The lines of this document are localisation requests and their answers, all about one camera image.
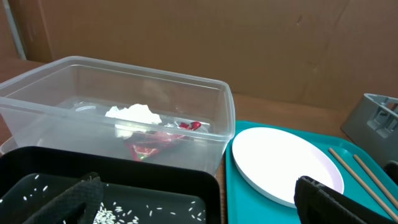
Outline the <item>wooden chopstick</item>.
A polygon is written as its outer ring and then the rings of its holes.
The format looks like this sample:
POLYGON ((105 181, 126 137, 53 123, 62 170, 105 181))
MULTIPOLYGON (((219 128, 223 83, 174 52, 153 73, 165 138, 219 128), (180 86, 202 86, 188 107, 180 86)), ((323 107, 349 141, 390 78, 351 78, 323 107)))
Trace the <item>wooden chopstick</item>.
POLYGON ((381 208, 397 223, 397 215, 386 203, 355 173, 355 171, 330 147, 328 150, 339 163, 351 174, 351 176, 362 186, 362 188, 381 206, 381 208))
POLYGON ((389 199, 389 201, 397 208, 398 203, 395 197, 388 191, 388 189, 383 185, 383 183, 376 177, 376 175, 370 170, 370 168, 361 160, 361 158, 354 154, 353 155, 356 162, 362 167, 362 169, 367 173, 367 175, 373 180, 373 182, 379 187, 383 194, 389 199))

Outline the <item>red snack wrapper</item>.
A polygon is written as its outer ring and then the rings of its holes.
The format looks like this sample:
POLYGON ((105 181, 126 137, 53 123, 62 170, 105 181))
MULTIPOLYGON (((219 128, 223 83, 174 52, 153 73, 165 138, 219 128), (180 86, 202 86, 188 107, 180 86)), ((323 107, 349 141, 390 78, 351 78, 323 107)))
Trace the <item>red snack wrapper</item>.
POLYGON ((142 131, 134 133, 124 140, 124 145, 130 150, 134 161, 143 161, 159 154, 165 149, 174 147, 179 140, 190 139, 186 135, 165 133, 160 131, 142 131))

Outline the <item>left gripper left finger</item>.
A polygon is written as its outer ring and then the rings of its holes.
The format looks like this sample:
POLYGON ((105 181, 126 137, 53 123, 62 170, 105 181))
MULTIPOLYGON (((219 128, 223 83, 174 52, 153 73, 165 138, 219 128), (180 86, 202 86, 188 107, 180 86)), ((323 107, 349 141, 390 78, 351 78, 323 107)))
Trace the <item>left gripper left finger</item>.
POLYGON ((22 223, 93 223, 102 200, 101 178, 90 172, 29 206, 22 223))

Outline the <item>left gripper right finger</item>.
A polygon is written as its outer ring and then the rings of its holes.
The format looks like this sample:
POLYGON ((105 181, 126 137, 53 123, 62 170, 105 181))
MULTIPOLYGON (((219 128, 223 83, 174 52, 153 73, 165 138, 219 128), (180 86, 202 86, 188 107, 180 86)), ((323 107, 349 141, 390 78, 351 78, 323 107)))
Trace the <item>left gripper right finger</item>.
POLYGON ((394 224, 308 176, 295 184, 294 204, 301 224, 394 224))

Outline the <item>white tissue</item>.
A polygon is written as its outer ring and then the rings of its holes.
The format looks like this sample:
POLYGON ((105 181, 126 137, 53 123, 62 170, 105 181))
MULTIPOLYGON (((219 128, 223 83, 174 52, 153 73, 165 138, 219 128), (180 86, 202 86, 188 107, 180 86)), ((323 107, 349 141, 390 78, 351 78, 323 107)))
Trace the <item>white tissue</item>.
MULTIPOLYGON (((109 118, 123 119, 132 122, 154 124, 158 125, 162 123, 162 120, 158 114, 152 113, 147 105, 135 104, 129 108, 119 109, 117 106, 111 107, 109 111, 105 114, 109 118)), ((128 125, 118 125, 115 124, 115 136, 117 138, 128 139, 136 132, 145 133, 148 128, 136 128, 134 126, 128 125)))

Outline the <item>large white plate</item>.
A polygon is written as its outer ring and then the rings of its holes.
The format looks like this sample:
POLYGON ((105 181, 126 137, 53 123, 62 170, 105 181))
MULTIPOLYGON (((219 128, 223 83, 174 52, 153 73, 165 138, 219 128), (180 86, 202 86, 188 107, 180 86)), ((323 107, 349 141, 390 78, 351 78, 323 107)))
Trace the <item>large white plate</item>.
POLYGON ((263 196, 295 208, 296 181, 309 176, 343 193, 335 163, 314 144, 276 128, 249 128, 233 139, 234 163, 246 182, 263 196))

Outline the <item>rice pile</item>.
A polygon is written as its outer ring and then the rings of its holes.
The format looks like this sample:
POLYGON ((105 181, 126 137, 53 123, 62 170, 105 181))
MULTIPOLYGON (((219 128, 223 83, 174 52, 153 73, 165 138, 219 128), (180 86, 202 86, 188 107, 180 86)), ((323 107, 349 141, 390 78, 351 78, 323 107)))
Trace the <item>rice pile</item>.
MULTIPOLYGON (((13 190, 17 208, 27 208, 74 184, 76 179, 30 174, 13 190)), ((103 199, 96 204, 93 223, 207 223, 208 206, 202 198, 159 190, 103 183, 103 199)))

